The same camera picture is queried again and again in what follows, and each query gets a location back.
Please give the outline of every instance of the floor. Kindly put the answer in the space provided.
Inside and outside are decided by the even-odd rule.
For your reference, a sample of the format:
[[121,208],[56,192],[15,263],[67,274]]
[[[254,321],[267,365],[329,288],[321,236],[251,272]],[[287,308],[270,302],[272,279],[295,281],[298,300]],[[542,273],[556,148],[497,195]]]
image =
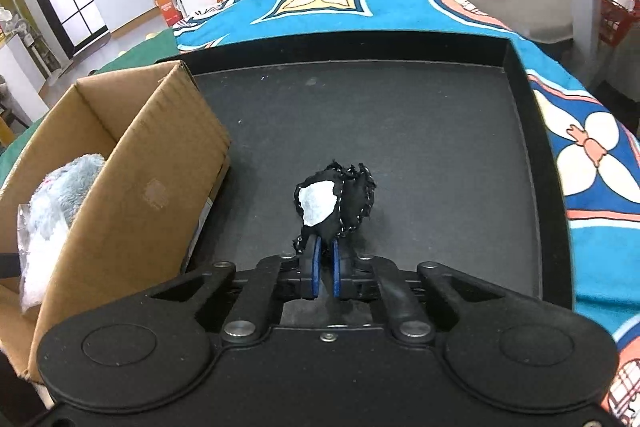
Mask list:
[[119,38],[104,39],[105,44],[98,50],[88,55],[83,60],[74,63],[66,70],[54,83],[49,85],[49,89],[44,93],[42,99],[49,106],[55,103],[65,94],[65,91],[78,78],[88,76],[93,70],[99,70],[118,57],[120,52],[129,51],[133,46],[140,44],[149,33],[158,33],[167,28],[162,16],[155,17]]

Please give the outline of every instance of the white patch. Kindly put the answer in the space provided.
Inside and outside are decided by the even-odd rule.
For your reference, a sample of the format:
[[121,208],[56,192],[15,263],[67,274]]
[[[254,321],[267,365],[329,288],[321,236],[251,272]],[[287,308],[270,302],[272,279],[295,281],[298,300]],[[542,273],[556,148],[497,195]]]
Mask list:
[[542,113],[542,119],[545,121],[546,128],[564,139],[575,142],[575,138],[567,133],[567,131],[572,125],[580,130],[583,130],[583,127],[580,122],[575,119],[574,115],[556,107],[537,89],[533,90],[533,95],[536,97],[536,101],[538,102],[538,107]]
[[619,229],[640,230],[640,223],[637,221],[625,221],[624,219],[594,217],[593,219],[570,219],[569,227],[571,229],[586,229],[588,227],[617,227]]
[[300,188],[298,199],[302,206],[302,220],[308,227],[324,221],[334,211],[338,200],[334,194],[334,182],[325,180]]

